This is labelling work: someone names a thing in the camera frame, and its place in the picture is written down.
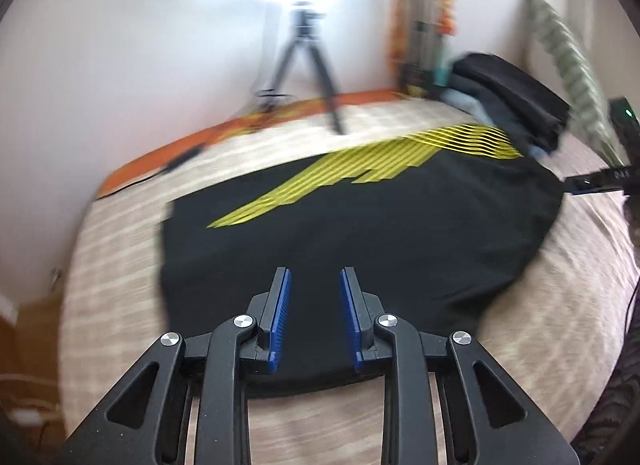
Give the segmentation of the orange floral bed sheet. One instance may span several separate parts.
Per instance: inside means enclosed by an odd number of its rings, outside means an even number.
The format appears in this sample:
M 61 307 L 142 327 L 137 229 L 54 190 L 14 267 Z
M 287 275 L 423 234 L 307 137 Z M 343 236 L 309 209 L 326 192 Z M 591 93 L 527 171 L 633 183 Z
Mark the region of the orange floral bed sheet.
M 308 116 L 320 114 L 322 111 L 323 104 L 320 99 L 302 100 L 285 104 L 279 111 L 270 114 L 250 113 L 200 130 L 142 155 L 115 170 L 102 182 L 96 192 L 96 199 L 102 199 L 110 193 L 125 188 L 131 182 L 138 182 L 146 176 L 156 174 L 169 161 L 197 144 L 212 146 L 236 135 L 308 118 Z

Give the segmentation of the green striped white pillow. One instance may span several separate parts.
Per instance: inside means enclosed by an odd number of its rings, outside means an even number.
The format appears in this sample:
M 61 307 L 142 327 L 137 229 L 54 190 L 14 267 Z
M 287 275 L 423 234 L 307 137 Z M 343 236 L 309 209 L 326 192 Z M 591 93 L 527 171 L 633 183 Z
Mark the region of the green striped white pillow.
M 568 130 L 611 166 L 628 163 L 608 101 L 579 37 L 546 0 L 525 0 L 531 76 L 570 107 Z

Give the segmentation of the folded silver tripod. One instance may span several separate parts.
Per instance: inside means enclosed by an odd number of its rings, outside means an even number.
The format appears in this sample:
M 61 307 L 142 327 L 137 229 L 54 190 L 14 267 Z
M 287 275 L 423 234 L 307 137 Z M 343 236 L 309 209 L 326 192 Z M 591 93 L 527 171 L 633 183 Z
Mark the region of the folded silver tripod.
M 444 0 L 404 0 L 404 10 L 400 87 L 410 97 L 437 99 L 448 75 Z

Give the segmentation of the black pants with yellow stripes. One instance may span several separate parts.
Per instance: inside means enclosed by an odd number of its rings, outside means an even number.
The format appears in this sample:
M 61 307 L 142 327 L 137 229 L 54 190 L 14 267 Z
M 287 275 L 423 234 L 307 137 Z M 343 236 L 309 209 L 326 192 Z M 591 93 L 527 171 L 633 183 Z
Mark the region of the black pants with yellow stripes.
M 255 170 L 175 200 L 162 228 L 169 329 L 213 331 L 278 268 L 291 298 L 259 396 L 355 381 L 340 273 L 422 332 L 474 332 L 559 215 L 561 182 L 505 133 L 460 125 Z

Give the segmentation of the small black tripod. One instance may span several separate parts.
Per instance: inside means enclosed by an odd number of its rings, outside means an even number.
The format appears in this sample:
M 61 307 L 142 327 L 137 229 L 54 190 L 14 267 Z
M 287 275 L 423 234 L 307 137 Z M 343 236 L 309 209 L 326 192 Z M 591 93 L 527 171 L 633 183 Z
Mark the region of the small black tripod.
M 338 110 L 337 87 L 334 83 L 318 22 L 323 14 L 311 3 L 297 2 L 291 11 L 291 34 L 277 56 L 277 64 L 266 87 L 256 95 L 257 111 L 273 114 L 290 96 L 285 92 L 285 83 L 299 66 L 309 72 L 316 96 L 320 98 L 321 110 L 329 114 L 330 126 L 337 135 L 345 135 L 346 129 Z

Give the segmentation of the stack of folded dark clothes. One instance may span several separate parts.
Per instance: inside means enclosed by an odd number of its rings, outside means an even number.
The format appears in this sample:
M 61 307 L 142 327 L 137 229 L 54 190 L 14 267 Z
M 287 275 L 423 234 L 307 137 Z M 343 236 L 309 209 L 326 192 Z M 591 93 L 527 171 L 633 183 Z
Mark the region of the stack of folded dark clothes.
M 533 76 L 495 55 L 471 52 L 454 61 L 433 94 L 502 129 L 523 153 L 550 154 L 570 118 L 570 106 Z

